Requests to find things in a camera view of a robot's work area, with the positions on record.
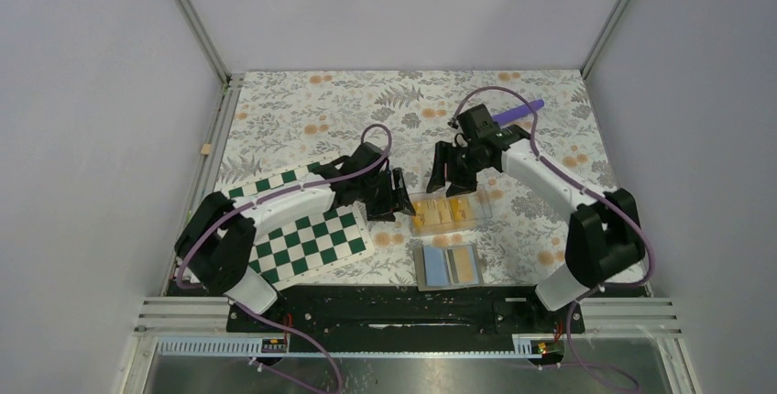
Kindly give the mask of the gold VIP card stack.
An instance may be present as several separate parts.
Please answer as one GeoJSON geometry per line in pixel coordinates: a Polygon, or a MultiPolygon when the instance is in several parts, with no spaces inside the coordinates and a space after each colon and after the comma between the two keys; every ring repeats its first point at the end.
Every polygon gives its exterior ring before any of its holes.
{"type": "Polygon", "coordinates": [[[413,229],[427,230],[437,226],[451,226],[476,218],[475,209],[468,200],[458,198],[423,199],[413,203],[416,215],[412,216],[413,229]]]}

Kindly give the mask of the clear acrylic card box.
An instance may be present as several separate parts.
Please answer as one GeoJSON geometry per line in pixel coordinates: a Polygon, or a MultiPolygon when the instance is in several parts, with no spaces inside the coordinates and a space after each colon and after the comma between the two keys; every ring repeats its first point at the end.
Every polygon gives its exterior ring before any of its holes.
{"type": "Polygon", "coordinates": [[[410,195],[415,215],[410,232],[416,236],[440,235],[473,230],[493,216],[487,190],[447,197],[445,192],[418,192],[410,195]]]}

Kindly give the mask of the grey card holder wallet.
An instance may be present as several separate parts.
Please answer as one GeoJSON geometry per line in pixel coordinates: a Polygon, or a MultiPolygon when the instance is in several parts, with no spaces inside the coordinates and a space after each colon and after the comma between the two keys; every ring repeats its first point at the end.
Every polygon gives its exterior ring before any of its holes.
{"type": "Polygon", "coordinates": [[[476,262],[477,283],[472,285],[459,285],[452,281],[449,255],[450,251],[458,246],[422,246],[413,250],[415,277],[419,291],[458,290],[484,285],[476,247],[474,245],[460,246],[472,247],[476,262]]]}

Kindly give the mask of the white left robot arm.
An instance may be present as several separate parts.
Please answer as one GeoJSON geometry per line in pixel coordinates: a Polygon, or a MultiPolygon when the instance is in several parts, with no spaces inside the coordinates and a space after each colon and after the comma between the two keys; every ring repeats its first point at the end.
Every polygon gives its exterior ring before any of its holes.
{"type": "Polygon", "coordinates": [[[250,249],[265,235],[317,213],[360,202],[372,221],[392,221],[396,213],[415,210],[401,169],[388,164],[388,152],[363,142],[342,156],[309,170],[285,188],[255,198],[228,198],[221,192],[205,197],[187,223],[175,249],[181,260],[175,280],[183,289],[190,271],[210,295],[223,295],[248,312],[264,331],[281,325],[284,307],[277,289],[249,266],[250,249]]]}

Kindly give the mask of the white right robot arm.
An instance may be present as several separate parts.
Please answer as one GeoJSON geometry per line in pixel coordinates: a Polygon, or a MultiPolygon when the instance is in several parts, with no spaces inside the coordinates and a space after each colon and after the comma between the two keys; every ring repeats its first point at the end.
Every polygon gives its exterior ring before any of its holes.
{"type": "Polygon", "coordinates": [[[564,263],[535,286],[536,300],[525,308],[534,330],[551,330],[561,321],[563,307],[645,258],[646,244],[630,192],[585,186],[544,157],[529,131],[500,126],[482,104],[455,121],[456,141],[434,146],[428,192],[445,188],[449,197],[474,192],[478,173],[493,169],[533,190],[567,224],[564,263]]]}

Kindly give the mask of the green white chessboard mat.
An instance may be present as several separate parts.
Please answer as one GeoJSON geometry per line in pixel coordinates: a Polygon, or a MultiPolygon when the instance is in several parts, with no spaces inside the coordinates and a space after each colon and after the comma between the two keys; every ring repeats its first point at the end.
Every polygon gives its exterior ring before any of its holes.
{"type": "MultiPolygon", "coordinates": [[[[333,151],[274,171],[259,172],[219,190],[229,198],[255,196],[305,177],[337,158],[333,151]]],[[[358,205],[313,214],[260,235],[248,265],[276,290],[303,284],[333,284],[335,274],[375,253],[358,205]]]]}

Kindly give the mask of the purple cylindrical tool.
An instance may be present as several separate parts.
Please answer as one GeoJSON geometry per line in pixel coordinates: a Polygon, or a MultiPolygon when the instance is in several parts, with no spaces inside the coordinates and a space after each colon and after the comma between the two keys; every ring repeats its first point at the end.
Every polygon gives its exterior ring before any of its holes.
{"type": "Polygon", "coordinates": [[[493,115],[493,119],[500,126],[507,126],[510,123],[532,116],[533,112],[538,112],[545,106],[543,99],[529,101],[529,105],[522,104],[511,108],[505,112],[493,115]]]}

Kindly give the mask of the floral patterned table mat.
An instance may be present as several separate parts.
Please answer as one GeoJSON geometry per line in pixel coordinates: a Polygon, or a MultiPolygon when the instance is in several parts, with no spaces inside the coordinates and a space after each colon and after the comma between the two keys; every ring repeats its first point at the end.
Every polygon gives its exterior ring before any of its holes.
{"type": "MultiPolygon", "coordinates": [[[[270,173],[353,152],[366,137],[390,147],[410,192],[425,189],[434,145],[449,140],[459,104],[500,114],[544,102],[535,126],[542,154],[604,191],[618,185],[584,80],[551,71],[267,71],[249,73],[231,122],[216,186],[228,191],[270,173]]],[[[412,285],[413,253],[424,246],[473,245],[486,283],[532,285],[563,262],[567,229],[535,192],[484,170],[478,182],[492,215],[470,231],[416,237],[406,216],[372,223],[374,254],[320,277],[323,284],[412,285]]]]}

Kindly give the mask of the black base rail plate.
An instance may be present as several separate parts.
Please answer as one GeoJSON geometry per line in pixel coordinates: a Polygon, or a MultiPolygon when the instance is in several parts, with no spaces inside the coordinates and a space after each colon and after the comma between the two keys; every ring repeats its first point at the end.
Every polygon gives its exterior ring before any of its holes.
{"type": "Polygon", "coordinates": [[[594,331],[575,308],[542,314],[530,286],[485,286],[420,291],[391,285],[297,285],[265,312],[290,323],[328,352],[474,353],[514,350],[512,337],[554,336],[559,324],[573,334],[594,331]]]}

